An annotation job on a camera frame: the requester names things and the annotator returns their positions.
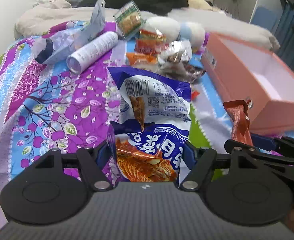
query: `gray ribbed surface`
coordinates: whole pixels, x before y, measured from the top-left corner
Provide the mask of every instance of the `gray ribbed surface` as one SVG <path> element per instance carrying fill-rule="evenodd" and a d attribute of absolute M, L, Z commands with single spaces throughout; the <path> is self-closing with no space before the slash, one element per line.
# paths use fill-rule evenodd
<path fill-rule="evenodd" d="M 177 190 L 173 183 L 144 185 L 121 182 L 112 191 L 96 193 L 83 211 L 59 224 L 28 227 L 10 222 L 0 231 L 0 240 L 294 239 L 281 223 L 247 228 L 225 222 L 196 193 Z"/>

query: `blue and white snack bag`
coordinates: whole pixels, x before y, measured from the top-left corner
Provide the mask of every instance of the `blue and white snack bag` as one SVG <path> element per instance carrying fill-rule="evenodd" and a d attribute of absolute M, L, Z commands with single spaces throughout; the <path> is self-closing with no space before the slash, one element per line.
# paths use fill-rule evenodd
<path fill-rule="evenodd" d="M 109 68 L 121 94 L 108 144 L 125 181 L 175 181 L 191 119 L 190 84 L 131 68 Z"/>

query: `open pink storage box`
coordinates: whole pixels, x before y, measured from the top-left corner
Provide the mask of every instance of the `open pink storage box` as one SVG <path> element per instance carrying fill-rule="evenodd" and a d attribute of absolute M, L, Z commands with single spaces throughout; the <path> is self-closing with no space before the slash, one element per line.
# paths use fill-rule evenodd
<path fill-rule="evenodd" d="M 250 131 L 271 134 L 294 129 L 294 73 L 277 55 L 211 33 L 201 62 L 222 101 L 251 101 Z"/>

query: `silver bolt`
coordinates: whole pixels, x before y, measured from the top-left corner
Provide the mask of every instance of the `silver bolt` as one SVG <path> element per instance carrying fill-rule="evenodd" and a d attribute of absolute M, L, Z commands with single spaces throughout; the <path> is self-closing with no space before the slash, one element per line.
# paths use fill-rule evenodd
<path fill-rule="evenodd" d="M 185 189 L 195 189 L 198 187 L 198 183 L 195 182 L 195 181 L 191 181 L 191 180 L 188 180 L 188 181 L 185 181 L 182 186 L 185 188 Z"/>
<path fill-rule="evenodd" d="M 95 188 L 98 188 L 98 189 L 107 189 L 107 188 L 109 188 L 110 184 L 109 184 L 109 182 L 107 182 L 105 180 L 101 180 L 101 181 L 95 182 L 94 186 L 95 186 Z"/>

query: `white canister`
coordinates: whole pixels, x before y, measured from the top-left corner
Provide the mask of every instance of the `white canister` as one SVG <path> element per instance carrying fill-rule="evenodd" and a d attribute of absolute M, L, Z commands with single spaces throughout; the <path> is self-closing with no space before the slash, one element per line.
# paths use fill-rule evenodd
<path fill-rule="evenodd" d="M 118 35 L 115 32 L 106 32 L 100 35 L 68 56 L 66 61 L 69 70 L 79 75 L 107 51 L 112 49 L 117 42 Z"/>

